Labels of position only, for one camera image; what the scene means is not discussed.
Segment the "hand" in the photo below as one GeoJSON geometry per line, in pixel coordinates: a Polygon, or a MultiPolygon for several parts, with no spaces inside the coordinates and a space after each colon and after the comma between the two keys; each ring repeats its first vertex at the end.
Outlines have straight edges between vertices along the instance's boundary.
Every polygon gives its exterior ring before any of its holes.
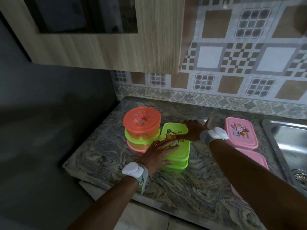
{"type": "Polygon", "coordinates": [[[171,161],[164,160],[168,154],[178,149],[179,145],[164,150],[165,147],[175,143],[176,140],[154,141],[142,155],[137,163],[141,163],[148,169],[148,176],[159,170],[162,166],[173,165],[171,161]]]}
{"type": "Polygon", "coordinates": [[[186,139],[190,141],[200,140],[199,136],[202,131],[209,130],[208,125],[210,123],[210,118],[206,121],[205,125],[202,125],[198,120],[185,120],[182,122],[188,128],[188,133],[183,135],[172,135],[173,139],[186,139]]]}

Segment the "sink basin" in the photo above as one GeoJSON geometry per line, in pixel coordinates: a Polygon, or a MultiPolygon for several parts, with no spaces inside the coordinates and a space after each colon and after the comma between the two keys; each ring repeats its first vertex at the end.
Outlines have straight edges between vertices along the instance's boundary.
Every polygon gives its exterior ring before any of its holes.
{"type": "Polygon", "coordinates": [[[262,126],[288,182],[307,196],[307,121],[266,119],[262,126]]]}

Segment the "white wearable device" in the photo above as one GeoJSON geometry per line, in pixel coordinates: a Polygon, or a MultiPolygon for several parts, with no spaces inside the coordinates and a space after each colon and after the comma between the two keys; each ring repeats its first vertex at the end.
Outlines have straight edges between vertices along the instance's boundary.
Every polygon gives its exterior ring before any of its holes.
{"type": "Polygon", "coordinates": [[[222,139],[222,140],[229,139],[227,132],[220,127],[215,127],[212,130],[202,131],[199,138],[208,147],[209,147],[209,143],[215,139],[222,139]]]}
{"type": "Polygon", "coordinates": [[[148,178],[148,170],[146,166],[140,163],[130,162],[122,169],[122,173],[138,180],[138,183],[142,186],[142,194],[144,193],[148,178]]]}

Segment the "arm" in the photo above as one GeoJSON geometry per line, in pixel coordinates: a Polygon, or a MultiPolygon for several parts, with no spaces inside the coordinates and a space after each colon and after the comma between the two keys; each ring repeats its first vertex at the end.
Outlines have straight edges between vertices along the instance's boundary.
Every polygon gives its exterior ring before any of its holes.
{"type": "MultiPolygon", "coordinates": [[[[174,141],[154,141],[144,155],[139,158],[138,163],[146,166],[149,176],[162,166],[172,165],[170,161],[163,160],[179,147],[163,150],[172,143],[174,141]]],[[[67,230],[112,230],[130,199],[136,193],[138,186],[139,183],[135,178],[125,176],[90,206],[67,230]]]]}
{"type": "MultiPolygon", "coordinates": [[[[209,120],[204,126],[197,120],[184,123],[189,132],[177,135],[177,139],[195,141],[208,129],[209,120]]],[[[307,229],[307,199],[298,190],[222,139],[211,141],[209,149],[230,183],[268,230],[307,229]]]]}

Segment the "wooden cabinet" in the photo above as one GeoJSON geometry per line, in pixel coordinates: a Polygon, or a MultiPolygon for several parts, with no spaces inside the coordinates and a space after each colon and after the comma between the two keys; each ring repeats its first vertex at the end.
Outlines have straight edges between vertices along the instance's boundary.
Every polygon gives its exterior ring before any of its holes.
{"type": "Polygon", "coordinates": [[[198,0],[134,4],[137,33],[42,33],[24,0],[0,0],[0,11],[34,63],[178,74],[194,35],[198,0]]]}

